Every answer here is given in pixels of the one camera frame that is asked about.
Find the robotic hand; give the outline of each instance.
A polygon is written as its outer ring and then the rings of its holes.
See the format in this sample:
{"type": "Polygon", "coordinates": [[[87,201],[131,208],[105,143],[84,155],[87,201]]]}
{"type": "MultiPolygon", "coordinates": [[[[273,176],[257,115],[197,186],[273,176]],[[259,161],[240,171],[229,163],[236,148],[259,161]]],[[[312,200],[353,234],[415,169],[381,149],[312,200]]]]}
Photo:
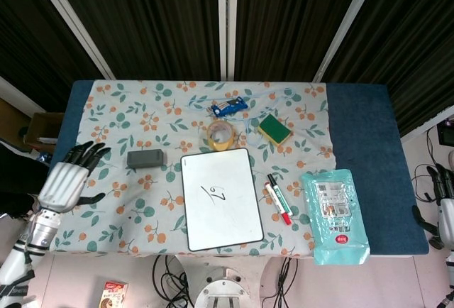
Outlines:
{"type": "Polygon", "coordinates": [[[450,288],[453,291],[437,306],[444,308],[454,299],[454,173],[440,164],[436,164],[435,168],[428,166],[427,172],[432,177],[433,192],[438,205],[438,226],[426,222],[416,205],[411,209],[418,225],[432,234],[429,243],[438,250],[443,247],[451,249],[446,265],[450,288]]]}
{"type": "Polygon", "coordinates": [[[73,147],[49,174],[38,201],[40,211],[32,216],[25,231],[0,268],[0,308],[20,308],[27,295],[33,269],[49,249],[63,213],[75,205],[94,204],[106,195],[81,197],[84,184],[101,158],[110,151],[104,143],[89,141],[73,147]]]}

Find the floral tablecloth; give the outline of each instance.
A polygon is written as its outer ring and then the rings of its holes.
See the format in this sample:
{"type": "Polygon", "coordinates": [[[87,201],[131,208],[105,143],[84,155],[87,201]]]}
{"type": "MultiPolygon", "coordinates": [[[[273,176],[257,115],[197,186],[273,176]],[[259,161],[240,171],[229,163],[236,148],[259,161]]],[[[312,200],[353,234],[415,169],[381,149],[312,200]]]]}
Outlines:
{"type": "Polygon", "coordinates": [[[182,155],[209,152],[208,106],[242,96],[249,108],[225,118],[236,129],[232,148],[250,154],[265,239],[201,251],[197,255],[287,255],[314,248],[300,177],[336,166],[328,129],[326,86],[286,82],[108,81],[93,84],[84,106],[77,143],[105,142],[105,155],[82,195],[105,192],[91,206],[64,215],[52,249],[71,253],[191,255],[187,247],[182,190],[182,155]],[[276,148],[256,130],[273,114],[292,130],[276,148]],[[127,152],[161,148],[162,167],[131,169],[127,152]],[[286,226],[263,185],[272,173],[294,216],[286,226]]]}

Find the gray eraser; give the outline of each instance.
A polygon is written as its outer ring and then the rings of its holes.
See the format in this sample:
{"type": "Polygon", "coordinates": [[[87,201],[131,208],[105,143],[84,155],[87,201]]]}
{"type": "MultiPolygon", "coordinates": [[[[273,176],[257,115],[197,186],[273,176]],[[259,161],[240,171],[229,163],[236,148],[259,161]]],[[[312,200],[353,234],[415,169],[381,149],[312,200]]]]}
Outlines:
{"type": "Polygon", "coordinates": [[[134,150],[128,152],[126,161],[131,168],[156,167],[164,165],[162,150],[134,150]]]}

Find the masking tape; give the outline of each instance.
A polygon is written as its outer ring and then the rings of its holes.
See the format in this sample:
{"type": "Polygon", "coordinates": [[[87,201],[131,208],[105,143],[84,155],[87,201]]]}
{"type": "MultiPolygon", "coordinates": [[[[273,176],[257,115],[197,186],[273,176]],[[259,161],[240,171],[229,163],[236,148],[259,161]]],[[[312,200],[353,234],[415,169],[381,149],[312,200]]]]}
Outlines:
{"type": "Polygon", "coordinates": [[[229,148],[230,146],[233,145],[235,129],[233,128],[232,125],[230,125],[229,123],[227,123],[225,121],[212,122],[210,124],[210,126],[208,126],[206,133],[208,135],[208,144],[214,150],[217,150],[217,151],[226,150],[227,148],[229,148]],[[213,135],[215,134],[215,132],[218,132],[218,131],[226,131],[225,135],[228,136],[228,138],[224,138],[223,141],[215,141],[213,139],[213,135]]]}

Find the red marker cap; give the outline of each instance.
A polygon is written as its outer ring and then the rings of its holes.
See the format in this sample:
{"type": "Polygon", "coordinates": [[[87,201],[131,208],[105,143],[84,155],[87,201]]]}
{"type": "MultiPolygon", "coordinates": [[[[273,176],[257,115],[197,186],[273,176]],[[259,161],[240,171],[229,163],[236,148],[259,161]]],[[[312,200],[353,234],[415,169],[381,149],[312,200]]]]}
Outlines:
{"type": "Polygon", "coordinates": [[[290,221],[289,215],[286,212],[281,214],[281,216],[282,216],[282,219],[284,219],[284,222],[285,222],[286,225],[290,225],[292,223],[290,221]]]}

